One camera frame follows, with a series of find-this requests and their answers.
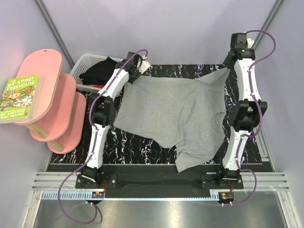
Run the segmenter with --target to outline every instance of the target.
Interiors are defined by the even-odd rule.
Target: black marble surface
[[[153,77],[183,77],[194,79],[221,68],[223,68],[223,65],[154,65],[147,70],[146,75]],[[226,109],[227,113],[229,113],[231,107],[233,107],[238,100],[238,85],[235,72],[230,72],[224,90]],[[89,92],[82,93],[86,97],[90,95]],[[121,100],[122,95],[114,101],[117,110]],[[91,139],[88,111],[89,107],[87,105],[80,144],[70,153],[64,155],[53,153],[50,164],[80,164],[85,161]],[[223,129],[226,137],[216,156],[213,160],[207,162],[208,164],[220,163],[225,155],[230,137],[227,115],[223,121]],[[152,139],[143,138],[112,127],[107,135],[103,158],[104,164],[174,164],[176,148],[165,149]],[[248,139],[243,153],[242,163],[262,163],[255,139]]]

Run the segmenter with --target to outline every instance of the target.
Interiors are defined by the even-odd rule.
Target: white wall
[[[304,1],[285,1],[269,32],[276,38],[275,53],[256,66],[256,81],[268,110],[264,130],[276,168],[284,171],[297,212],[304,224],[304,71],[303,21]],[[272,49],[264,38],[257,48],[257,58]]]
[[[43,48],[59,50],[33,0],[2,1],[0,43],[0,91],[9,78],[15,77],[27,55]],[[70,68],[64,64],[63,71]],[[50,151],[25,127],[2,124],[0,153],[0,224],[19,228],[36,172],[44,169]]]
[[[231,34],[260,29],[275,0],[43,2],[74,61],[146,48],[152,64],[220,64]]]

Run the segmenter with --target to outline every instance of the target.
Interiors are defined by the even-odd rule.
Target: metal floor
[[[244,192],[235,192],[235,201],[243,200]],[[82,201],[63,200],[68,211]],[[256,192],[239,206],[207,206],[215,202],[191,201],[103,201],[98,204],[103,215],[88,228],[286,228],[287,224],[275,192]],[[68,214],[80,221],[89,221],[95,210],[81,205]],[[62,216],[57,200],[42,200],[35,228],[76,228]]]

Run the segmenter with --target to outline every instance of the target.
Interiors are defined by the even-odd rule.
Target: gray t-shirt
[[[126,83],[114,126],[176,146],[178,172],[211,160],[221,146],[227,68],[198,79],[140,76]]]

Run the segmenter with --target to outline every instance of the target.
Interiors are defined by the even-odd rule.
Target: pink wooden shelf
[[[34,123],[47,133],[47,137],[43,139],[30,130],[30,134],[34,139],[49,142],[62,136],[69,126],[75,91],[75,79],[69,74],[62,74],[58,81],[51,108],[43,118]]]
[[[16,124],[25,125],[41,119],[52,106],[58,78],[62,67],[61,54],[53,49],[43,49],[35,51],[27,56],[17,73],[17,77],[29,75],[40,75],[43,78],[38,105],[33,121],[17,122]]]
[[[63,153],[71,152],[73,149],[75,149],[78,146],[82,134],[82,127],[84,123],[85,113],[86,113],[85,96],[83,96],[81,93],[76,92],[69,126],[66,132],[58,139],[56,139],[56,142],[62,145],[64,149],[62,152],[59,152],[48,143],[47,145],[51,151],[55,153],[63,154]]]

